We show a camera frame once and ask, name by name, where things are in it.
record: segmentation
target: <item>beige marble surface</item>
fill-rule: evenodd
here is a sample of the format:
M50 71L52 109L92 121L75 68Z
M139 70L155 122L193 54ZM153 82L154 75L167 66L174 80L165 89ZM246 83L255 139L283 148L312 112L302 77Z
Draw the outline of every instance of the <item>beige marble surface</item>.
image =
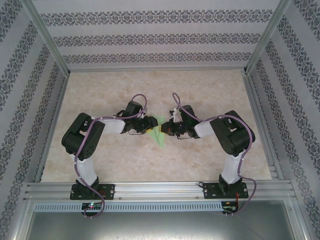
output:
M242 174L257 180L271 179L257 127L240 71L126 71L71 73L46 161L42 182L74 182L73 160L61 139L81 112L112 116L125 109L132 96L145 94L148 114L169 119L176 107L191 105L205 119L235 110L252 128L256 141L243 163ZM143 104L143 98L136 98ZM164 149L147 134L103 135L94 153L94 167L102 182L218 180L225 152L213 136L178 140L165 136Z

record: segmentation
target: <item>wallpaper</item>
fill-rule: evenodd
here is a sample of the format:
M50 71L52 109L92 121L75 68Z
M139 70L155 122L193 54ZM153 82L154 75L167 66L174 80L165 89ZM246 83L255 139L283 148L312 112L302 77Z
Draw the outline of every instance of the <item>wallpaper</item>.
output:
M18 0L0 1L0 240L33 182L65 78Z
M251 73L281 169L320 239L320 5L293 0Z
M35 0L71 70L238 67L279 0Z

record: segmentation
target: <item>black mounting plate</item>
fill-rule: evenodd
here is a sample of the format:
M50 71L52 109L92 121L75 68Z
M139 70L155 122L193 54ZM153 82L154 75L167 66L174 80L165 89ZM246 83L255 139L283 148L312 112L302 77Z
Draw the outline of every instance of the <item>black mounting plate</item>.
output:
M98 192L102 194L104 200L113 200L115 196L114 184L100 184L98 185ZM94 197L82 194L78 184L73 184L70 193L70 200L100 200L100 197L95 194Z
M249 197L247 185L244 182L226 195L220 190L218 182L204 182L200 187L203 188L204 199L235 199L236 193L239 194L239 199L247 199Z

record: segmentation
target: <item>wire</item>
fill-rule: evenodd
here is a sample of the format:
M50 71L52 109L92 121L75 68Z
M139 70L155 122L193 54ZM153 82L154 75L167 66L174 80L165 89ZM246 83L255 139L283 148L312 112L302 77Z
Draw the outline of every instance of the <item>wire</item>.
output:
M242 179L245 179L245 180L250 180L253 182L254 184L254 188L253 188L253 191L250 195L250 197L248 198L248 200L246 201L246 203L242 206L242 208L240 208L236 213L234 213L234 215L238 214L239 212L241 212L247 205L248 203L250 202L250 200L254 197L255 193L256 193L256 190L257 190L257 182L250 178L250 177L244 177L240 174L240 170L241 170L241 165L244 161L244 158L245 158L245 155L248 153L248 151L250 150L251 146L252 146L252 143L253 143L253 136L252 136L252 133L250 131L250 128L248 127L248 125L243 121L241 120L240 118L236 117L236 116L232 116L232 115L228 115L228 114L221 114L221 115L217 115L217 116L213 116L213 117L210 117L210 118L207 118L207 119L200 119L200 118L197 118L195 116L193 116L190 112L188 112L186 109L184 109L183 106L181 106L181 100L180 100L180 97L177 93L173 92L172 93L172 97L174 99L174 101L176 102L177 104L177 108L178 109L181 109L182 111L184 111L186 114L188 114L190 117L192 117L193 119L199 121L199 122L208 122L208 121L212 121L214 119L218 119L218 118L231 118L231 119L234 119L236 121L238 121L239 123L241 123L244 128L247 130L248 134L249 134L249 145L248 147L246 148L246 150L244 151L244 153L241 155L241 158L240 158L240 161L239 161L239 165L238 165L238 169L237 169L237 174L239 175L240 178Z
M136 94L136 95L134 95L134 96L132 97L131 101L133 101L137 96L142 96L142 97L144 98L144 107L142 108L141 111L139 111L137 114L132 115L132 116L125 116L125 117L120 117L120 116L102 116L102 117L97 117L97 118L95 118L95 119L91 122L88 130L86 131L86 134L85 134L85 136L84 136L84 139L83 139L83 141L82 141L82 143L81 143L81 145L80 145L77 153L76 153L75 156L74 156L74 170L75 170L76 175L78 176L78 178L80 179L80 181L81 181L87 188L89 188L91 191L93 191L95 194L97 194L97 195L99 196L99 198L101 198L101 202L102 202L101 210L100 210L99 212L97 212L97 214L95 214L95 215L93 215L93 216L88 216L88 215L86 215L86 211L87 211L88 209L85 209L85 210L84 210L84 213L83 213L83 215L84 215L85 218L93 219L93 218L98 217L100 214L102 214L102 212L103 212L104 209L105 209L106 202L105 202L104 197L103 197L98 191L96 191L94 188L92 188L88 183L86 183L86 181L85 181L85 180L82 178L82 176L80 175L80 173L79 173L79 171L78 171L78 156L80 155L80 153L81 153L81 151L82 151L82 149L83 149L83 147L84 147L84 145L85 145L85 143L86 143L86 140L87 140L87 138L88 138L88 136L89 136L89 133L90 133L90 131L91 131L91 129L92 129L92 127L93 127L93 125L95 124L96 121L103 120L103 119L119 119L119 120L132 119L132 118L135 118L136 116L138 116L139 114L142 114L142 113L147 109L147 98L146 98L145 95L143 95L143 94Z

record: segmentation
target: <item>purple cable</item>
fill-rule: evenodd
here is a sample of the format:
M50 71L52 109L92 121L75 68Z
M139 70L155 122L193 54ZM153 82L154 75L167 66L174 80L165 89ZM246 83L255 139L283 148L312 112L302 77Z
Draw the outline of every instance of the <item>purple cable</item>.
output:
M85 210L84 210L84 213L83 213L83 215L84 215L85 218L88 218L88 217L89 217L90 219L93 219L93 218L98 217L100 214L102 214L102 212L103 212L104 209L105 209L106 202L105 202L104 197L103 197L98 191L96 191L95 189L93 189L89 184L87 184L86 181L84 181L83 178L81 177L81 175L80 175L80 173L79 173L79 171L78 171L78 165L77 165L78 156L79 156L79 154L81 153L81 151L82 151L82 149L83 149L83 147L84 147L84 145L85 145L85 143L86 143L86 140L87 140L87 138L88 138L88 136L89 136L89 133L90 133L90 131L91 131L91 129L92 129L92 127L93 127L93 125L95 124L96 121L98 121L98 120L103 120L103 119L120 119L120 120L121 120L121 119L122 119L122 120L123 120L123 119L132 119L132 118L135 118L136 116L138 116L139 114L142 114L142 113L147 109L147 98L146 98L145 95L143 95L143 94L136 94L136 95L134 95L134 96L132 97L131 101L133 101L137 96L142 96L142 97L144 98L144 102L145 102L145 103L144 103L144 107L142 108L141 111L139 111L137 114L132 115L132 116L125 116L125 117L121 117L121 116L102 116L102 117L97 117L97 118L95 118L95 119L91 122L88 130L86 131L86 134L85 134L85 136L84 136L84 139L83 139L83 141L82 141L82 143L81 143L81 145L80 145L77 153L76 153L75 156L74 156L74 170L75 170L76 175L78 176L78 178L81 180L81 182L82 182L87 188L89 188L91 191L93 191L95 194L97 194L97 195L99 196L99 198L101 198L101 202L102 202L102 208L101 208L101 210L100 210L97 214L95 214L95 215L93 215L93 216L87 216L87 215L86 215L87 209L85 209Z
M241 165L244 161L244 158L245 158L245 155L248 153L249 149L251 148L252 146L252 142L253 142L253 137L252 137L252 133L250 131L250 128L248 127L248 125L242 121L240 118L238 117L235 117L235 116L232 116L232 115L227 115L227 114L221 114L221 115L217 115L217 116L213 116L213 117L210 117L210 118L207 118L205 120L203 119L200 119L200 118L197 118L195 116L193 116L191 113L189 113L187 110L185 110L182 106L181 106L181 100L180 100L180 97L178 96L178 94L176 94L175 92L172 93L172 97L174 99L174 101L176 102L176 104L178 105L178 109L182 109L186 114L188 114L190 117L192 117L193 119L199 121L199 122L207 122L207 121L211 121L211 120L214 120L214 119L217 119L217 118L221 118L221 117L228 117L228 118L231 118L231 119L234 119L234 120L237 120L239 123L241 123L245 129L247 130L248 134L249 134L249 145L247 147L247 149L244 151L244 153L241 155L241 158L240 158L240 161L239 161L239 165L238 165L238 169L237 169L237 173L239 175L239 177L245 179L245 180L250 180L253 182L254 184L254 188L253 188L253 191L249 197L249 199L246 201L246 203L243 205L243 207L241 209L239 209L236 213L234 213L234 215L238 214L239 212L241 212L247 205L248 203L250 202L250 200L254 197L254 194L256 193L256 190L257 190L257 182L250 178L250 177L244 177L240 174L240 170L241 170Z

